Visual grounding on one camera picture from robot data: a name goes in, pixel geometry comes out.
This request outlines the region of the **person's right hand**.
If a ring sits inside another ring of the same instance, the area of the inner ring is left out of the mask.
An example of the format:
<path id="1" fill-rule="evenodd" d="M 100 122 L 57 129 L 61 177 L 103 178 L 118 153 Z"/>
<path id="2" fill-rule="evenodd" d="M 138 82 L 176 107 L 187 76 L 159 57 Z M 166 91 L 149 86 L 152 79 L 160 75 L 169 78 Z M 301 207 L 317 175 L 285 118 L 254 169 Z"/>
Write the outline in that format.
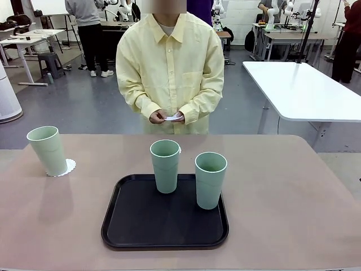
<path id="1" fill-rule="evenodd" d="M 160 109 L 160 110 L 156 110 L 155 112 L 151 113 L 150 117 L 149 117 L 149 121 L 152 124 L 162 124 L 166 121 L 167 115 L 166 113 Z"/>

